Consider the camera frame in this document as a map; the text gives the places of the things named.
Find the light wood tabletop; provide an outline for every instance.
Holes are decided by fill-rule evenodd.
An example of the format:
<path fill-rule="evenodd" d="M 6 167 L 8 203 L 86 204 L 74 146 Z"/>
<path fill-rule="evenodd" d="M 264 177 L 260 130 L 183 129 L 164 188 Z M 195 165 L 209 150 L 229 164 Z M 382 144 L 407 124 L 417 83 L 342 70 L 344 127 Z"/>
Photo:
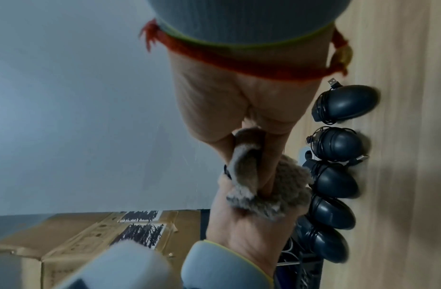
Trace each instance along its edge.
<path fill-rule="evenodd" d="M 321 289 L 441 289 L 441 0 L 354 0 L 337 26 L 354 59 L 335 78 L 376 87 L 381 100 L 337 124 L 369 139 L 370 158 L 350 169 L 360 197 L 343 200 L 357 219 L 341 231 L 349 260 L 325 262 Z M 308 109 L 286 154 L 322 125 Z"/>

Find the cardboard box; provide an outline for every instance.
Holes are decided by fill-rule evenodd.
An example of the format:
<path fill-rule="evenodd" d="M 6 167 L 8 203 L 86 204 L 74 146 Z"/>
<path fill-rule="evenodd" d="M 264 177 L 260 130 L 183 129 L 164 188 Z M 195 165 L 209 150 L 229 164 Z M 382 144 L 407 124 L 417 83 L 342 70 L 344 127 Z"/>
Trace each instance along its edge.
<path fill-rule="evenodd" d="M 123 218 L 126 215 L 126 212 L 56 215 L 1 240 L 0 253 L 21 257 L 24 289 L 54 287 L 122 239 L 132 239 L 162 252 L 180 272 L 190 248 L 200 239 L 200 212 L 163 211 L 153 213 L 152 219 L 137 222 L 128 222 Z"/>

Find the wooden surface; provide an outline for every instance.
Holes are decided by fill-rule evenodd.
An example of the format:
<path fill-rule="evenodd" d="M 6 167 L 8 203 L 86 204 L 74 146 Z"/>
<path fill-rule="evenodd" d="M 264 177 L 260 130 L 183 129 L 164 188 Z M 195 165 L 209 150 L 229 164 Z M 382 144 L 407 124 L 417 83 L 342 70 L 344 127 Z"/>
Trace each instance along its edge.
<path fill-rule="evenodd" d="M 441 0 L 353 0 L 337 26 L 354 49 L 337 80 L 374 86 L 381 101 L 339 125 L 367 136 L 371 157 L 351 170 L 361 196 L 344 200 L 357 218 L 342 232 L 350 258 L 325 263 L 321 288 L 441 289 Z M 286 153 L 322 125 L 308 110 Z"/>

